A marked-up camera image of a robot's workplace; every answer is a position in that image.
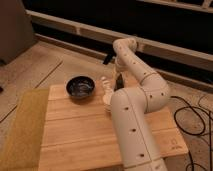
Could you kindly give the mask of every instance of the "bowl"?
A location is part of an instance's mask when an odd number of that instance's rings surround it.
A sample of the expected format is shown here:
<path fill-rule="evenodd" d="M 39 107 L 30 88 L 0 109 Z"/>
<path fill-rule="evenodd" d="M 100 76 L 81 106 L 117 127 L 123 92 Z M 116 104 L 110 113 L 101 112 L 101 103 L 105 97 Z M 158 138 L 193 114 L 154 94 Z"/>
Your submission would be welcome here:
<path fill-rule="evenodd" d="M 94 81 L 87 76 L 74 77 L 66 85 L 66 90 L 73 99 L 83 99 L 91 96 L 94 88 Z"/>

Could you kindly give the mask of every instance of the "tan mat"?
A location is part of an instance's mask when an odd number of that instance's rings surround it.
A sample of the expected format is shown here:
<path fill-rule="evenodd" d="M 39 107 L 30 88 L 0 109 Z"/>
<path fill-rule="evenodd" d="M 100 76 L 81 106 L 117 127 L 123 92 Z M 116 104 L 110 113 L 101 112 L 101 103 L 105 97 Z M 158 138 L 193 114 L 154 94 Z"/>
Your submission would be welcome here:
<path fill-rule="evenodd" d="M 28 91 L 21 98 L 13 126 L 0 154 L 1 171 L 36 171 L 48 90 Z"/>

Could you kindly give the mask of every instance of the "wooden board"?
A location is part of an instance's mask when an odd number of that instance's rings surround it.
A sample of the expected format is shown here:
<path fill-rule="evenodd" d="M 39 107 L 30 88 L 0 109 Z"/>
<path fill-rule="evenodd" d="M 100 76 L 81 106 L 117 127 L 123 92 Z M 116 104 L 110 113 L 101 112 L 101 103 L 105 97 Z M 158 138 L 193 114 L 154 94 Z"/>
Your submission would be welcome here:
<path fill-rule="evenodd" d="M 186 10 L 193 10 L 199 12 L 213 13 L 213 8 L 210 7 L 211 0 L 204 0 L 202 5 L 197 5 L 187 2 L 178 2 L 178 0 L 138 0 L 147 3 L 171 6 Z"/>
<path fill-rule="evenodd" d="M 135 81 L 127 77 L 127 85 Z M 73 101 L 65 85 L 50 88 L 39 171 L 77 171 L 121 165 L 110 113 L 102 102 L 100 82 L 91 98 Z M 162 156 L 188 152 L 166 107 L 146 115 Z"/>

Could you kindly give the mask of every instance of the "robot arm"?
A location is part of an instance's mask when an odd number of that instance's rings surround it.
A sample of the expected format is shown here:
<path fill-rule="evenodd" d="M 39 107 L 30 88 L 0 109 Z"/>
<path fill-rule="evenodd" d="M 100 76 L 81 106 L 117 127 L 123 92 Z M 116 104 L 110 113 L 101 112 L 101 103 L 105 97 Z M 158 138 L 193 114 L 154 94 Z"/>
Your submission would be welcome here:
<path fill-rule="evenodd" d="M 116 71 L 128 68 L 140 86 L 123 88 L 111 98 L 112 119 L 126 171 L 166 171 L 144 114 L 164 107 L 169 99 L 166 81 L 135 54 L 135 39 L 119 39 L 113 44 Z"/>

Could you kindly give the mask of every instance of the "small white object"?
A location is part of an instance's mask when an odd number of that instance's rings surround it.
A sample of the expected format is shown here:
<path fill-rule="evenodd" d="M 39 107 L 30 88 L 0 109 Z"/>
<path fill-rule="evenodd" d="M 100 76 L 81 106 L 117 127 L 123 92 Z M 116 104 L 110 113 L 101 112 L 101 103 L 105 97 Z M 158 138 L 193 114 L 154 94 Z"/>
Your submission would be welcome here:
<path fill-rule="evenodd" d="M 110 111 L 110 101 L 114 91 L 111 87 L 110 81 L 105 76 L 101 77 L 101 81 L 102 81 L 102 87 L 105 92 L 102 99 L 103 99 L 106 110 Z"/>

